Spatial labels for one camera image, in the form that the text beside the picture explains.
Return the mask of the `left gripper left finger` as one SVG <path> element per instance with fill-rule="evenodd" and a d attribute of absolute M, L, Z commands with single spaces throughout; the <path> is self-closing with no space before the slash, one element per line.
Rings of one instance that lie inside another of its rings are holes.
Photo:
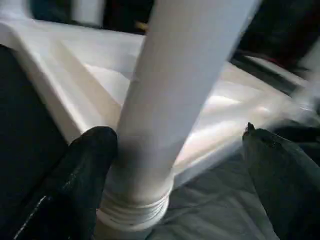
<path fill-rule="evenodd" d="M 96 126 L 74 140 L 14 217 L 15 240 L 89 240 L 106 176 L 118 153 L 116 132 Z"/>

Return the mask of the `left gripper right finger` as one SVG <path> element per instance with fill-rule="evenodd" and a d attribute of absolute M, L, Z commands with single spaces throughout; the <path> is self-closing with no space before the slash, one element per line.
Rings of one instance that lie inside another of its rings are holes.
<path fill-rule="evenodd" d="M 262 206 L 281 240 L 320 238 L 320 129 L 268 131 L 248 123 L 243 158 Z"/>

